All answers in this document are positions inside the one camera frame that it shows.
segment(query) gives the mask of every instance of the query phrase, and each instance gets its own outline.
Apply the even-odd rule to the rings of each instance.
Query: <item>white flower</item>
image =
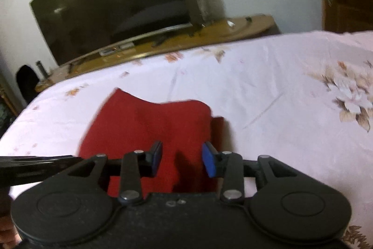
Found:
[[[373,104],[368,100],[365,91],[358,88],[355,81],[341,77],[334,79],[334,83],[335,85],[328,84],[328,87],[338,100],[344,102],[348,111],[360,114],[360,107],[365,109],[373,108]]]

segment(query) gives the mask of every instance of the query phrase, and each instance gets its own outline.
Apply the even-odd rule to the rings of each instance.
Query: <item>bed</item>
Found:
[[[311,32],[206,46],[84,74],[42,92],[0,140],[5,156],[77,154],[116,87],[155,103],[199,100],[225,118],[227,149],[269,154],[341,191],[344,241],[373,245],[373,32]],[[12,189],[15,197],[31,185]],[[255,192],[245,183],[247,196]]]

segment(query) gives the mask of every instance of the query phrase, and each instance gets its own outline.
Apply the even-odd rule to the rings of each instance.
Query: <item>black circular cover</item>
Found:
[[[297,176],[268,183],[252,197],[249,212],[275,237],[312,243],[342,233],[351,217],[351,206],[340,192]]]
[[[112,209],[111,198],[97,184],[65,176],[23,192],[11,214],[21,235],[44,244],[70,244],[102,227]]]

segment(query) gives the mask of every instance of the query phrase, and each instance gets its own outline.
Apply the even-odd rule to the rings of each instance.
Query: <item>red fabric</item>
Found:
[[[198,101],[153,104],[116,89],[102,106],[80,147],[79,156],[105,153],[122,158],[148,150],[160,140],[163,158],[156,178],[142,178],[143,193],[215,191],[202,163],[201,147],[211,140],[210,108]],[[119,178],[108,193],[117,196]]]

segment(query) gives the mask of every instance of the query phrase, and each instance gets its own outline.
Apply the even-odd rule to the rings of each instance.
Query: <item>black tv screen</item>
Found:
[[[190,22],[184,0],[32,0],[31,8],[59,65]]]

